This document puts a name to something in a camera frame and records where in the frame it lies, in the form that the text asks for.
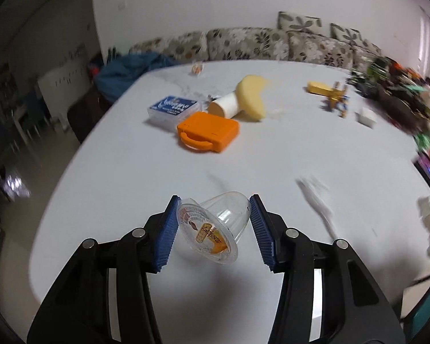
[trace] tiled floor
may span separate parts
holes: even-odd
[[[1,200],[5,240],[0,255],[0,311],[23,339],[39,307],[28,278],[33,239],[51,193],[79,145],[71,130],[46,128],[41,139],[33,138],[31,150],[22,147],[5,159],[5,166],[17,168],[32,193],[13,203]]]

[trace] silver screw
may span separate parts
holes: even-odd
[[[132,230],[132,236],[134,238],[141,238],[145,235],[145,230],[141,227],[138,227],[137,229]]]
[[[285,234],[287,234],[289,238],[297,238],[299,236],[299,231],[296,229],[287,229]]]
[[[349,247],[349,243],[347,243],[344,239],[338,239],[336,241],[336,246],[342,249],[346,249]]]
[[[89,248],[91,248],[92,246],[94,246],[96,243],[94,242],[94,239],[91,239],[91,238],[89,238],[89,239],[85,239],[84,241],[83,241],[83,248],[86,248],[86,249],[89,249]]]

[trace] orange handle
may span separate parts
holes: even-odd
[[[198,150],[211,150],[212,143],[208,141],[196,141],[188,137],[185,132],[180,133],[180,139],[185,145],[196,148]]]

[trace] small white box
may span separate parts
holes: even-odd
[[[167,96],[148,107],[150,121],[171,132],[177,132],[177,125],[196,111],[202,111],[198,101],[175,96]]]
[[[373,110],[362,107],[359,113],[359,123],[373,128],[377,122],[377,115]]]

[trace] white cube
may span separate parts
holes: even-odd
[[[373,110],[362,107],[359,113],[359,123],[370,128],[374,127],[377,122],[377,115]]]

